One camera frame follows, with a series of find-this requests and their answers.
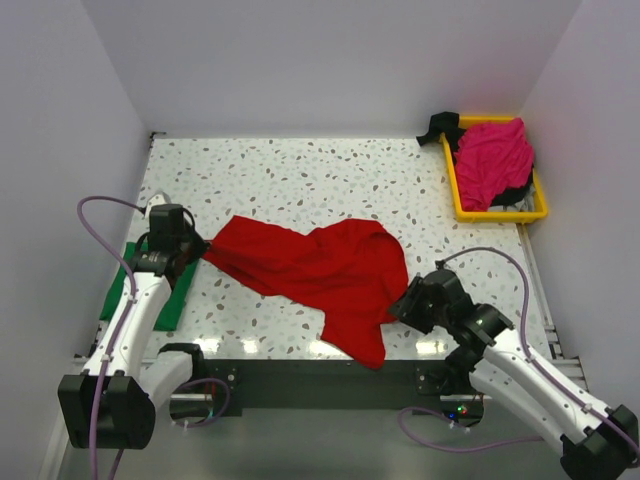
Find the red t shirt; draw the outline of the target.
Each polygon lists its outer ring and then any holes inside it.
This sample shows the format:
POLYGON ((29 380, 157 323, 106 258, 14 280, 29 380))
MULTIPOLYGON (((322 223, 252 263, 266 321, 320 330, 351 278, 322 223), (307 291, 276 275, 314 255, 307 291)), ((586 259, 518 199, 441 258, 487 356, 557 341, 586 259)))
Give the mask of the red t shirt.
POLYGON ((262 296, 324 314, 322 341, 370 369, 386 356, 381 327, 409 284, 399 241, 377 221, 346 219, 307 234, 235 216, 204 260, 262 296))

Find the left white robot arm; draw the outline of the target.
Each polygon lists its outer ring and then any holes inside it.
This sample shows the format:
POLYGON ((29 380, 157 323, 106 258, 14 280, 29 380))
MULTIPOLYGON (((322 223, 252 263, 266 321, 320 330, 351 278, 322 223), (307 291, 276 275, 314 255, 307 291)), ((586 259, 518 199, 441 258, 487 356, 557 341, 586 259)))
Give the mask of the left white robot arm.
POLYGON ((116 258, 125 279, 113 318, 81 371, 65 375, 58 386, 69 440, 78 449, 145 448, 171 394, 179 387, 196 392, 207 380, 204 354, 194 343, 169 343, 150 367, 143 365, 158 316, 209 244, 179 204, 150 204, 140 211, 148 230, 130 259, 116 258))

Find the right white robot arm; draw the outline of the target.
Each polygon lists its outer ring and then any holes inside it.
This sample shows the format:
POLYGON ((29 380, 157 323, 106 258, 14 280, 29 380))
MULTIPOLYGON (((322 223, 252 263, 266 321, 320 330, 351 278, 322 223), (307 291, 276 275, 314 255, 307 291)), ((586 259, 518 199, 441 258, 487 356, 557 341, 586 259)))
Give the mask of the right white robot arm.
POLYGON ((441 395, 471 389, 532 428, 560 455, 572 479, 616 479, 639 464, 639 422, 626 406, 591 395, 524 339, 496 307, 476 303, 446 269, 415 277, 390 307, 421 333, 440 327, 455 340, 443 369, 425 381, 441 395))

